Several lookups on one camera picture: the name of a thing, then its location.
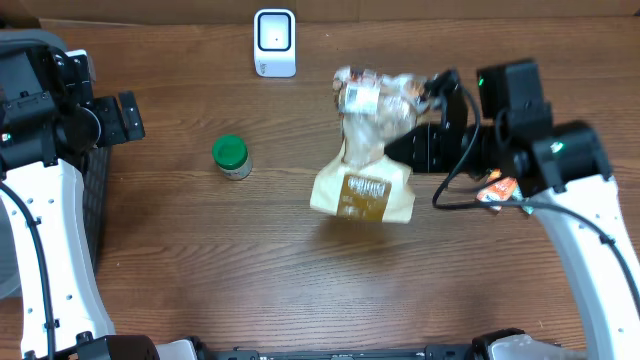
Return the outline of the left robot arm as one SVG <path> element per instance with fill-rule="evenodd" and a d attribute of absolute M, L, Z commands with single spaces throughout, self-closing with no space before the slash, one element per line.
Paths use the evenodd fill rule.
<path fill-rule="evenodd" d="M 88 55 L 1 41 L 1 199 L 23 303 L 25 359 L 194 359 L 191 339 L 116 333 L 100 297 L 83 213 L 87 152 L 140 140 L 135 96 L 94 97 Z"/>

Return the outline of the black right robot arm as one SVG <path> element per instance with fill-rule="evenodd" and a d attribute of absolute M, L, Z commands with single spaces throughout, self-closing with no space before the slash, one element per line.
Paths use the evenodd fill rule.
<path fill-rule="evenodd" d="M 481 68 L 472 95 L 450 70 L 422 84 L 439 124 L 409 131 L 385 148 L 417 173 L 515 179 L 561 259 L 577 304 L 589 359 L 639 355 L 639 258 L 621 212 L 607 152 L 587 123 L 555 124 L 531 59 Z"/>

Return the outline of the brown white snack pouch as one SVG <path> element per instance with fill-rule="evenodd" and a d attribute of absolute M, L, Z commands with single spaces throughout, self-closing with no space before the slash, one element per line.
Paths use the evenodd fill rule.
<path fill-rule="evenodd" d="M 415 195 L 410 166 L 385 147 L 417 127 L 429 109 L 427 78 L 339 68 L 333 93 L 343 136 L 339 154 L 316 176 L 310 207 L 351 220 L 408 223 Z"/>

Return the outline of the teal wet wipes pack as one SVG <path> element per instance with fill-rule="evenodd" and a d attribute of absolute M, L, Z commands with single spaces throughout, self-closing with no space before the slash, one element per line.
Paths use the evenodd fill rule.
<path fill-rule="evenodd" d="M 520 191 L 515 191 L 512 194 L 512 199 L 518 202 L 527 202 L 528 198 L 524 197 Z M 528 205 L 521 205 L 521 209 L 527 214 L 531 215 L 534 212 L 534 208 Z"/>

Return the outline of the orange Kleenex tissue pack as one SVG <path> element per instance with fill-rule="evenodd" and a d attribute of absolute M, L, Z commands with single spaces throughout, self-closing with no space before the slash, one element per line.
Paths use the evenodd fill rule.
<path fill-rule="evenodd" d="M 515 178 L 505 177 L 499 169 L 494 169 L 489 174 L 485 187 L 477 193 L 476 199 L 485 203 L 507 201 L 517 188 Z"/>

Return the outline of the green lid jar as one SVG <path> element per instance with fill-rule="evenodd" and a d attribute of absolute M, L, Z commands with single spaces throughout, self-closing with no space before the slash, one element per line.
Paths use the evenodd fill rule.
<path fill-rule="evenodd" d="M 245 141 L 236 135 L 218 138 L 212 147 L 212 156 L 220 171 L 230 180 L 246 178 L 253 168 Z"/>

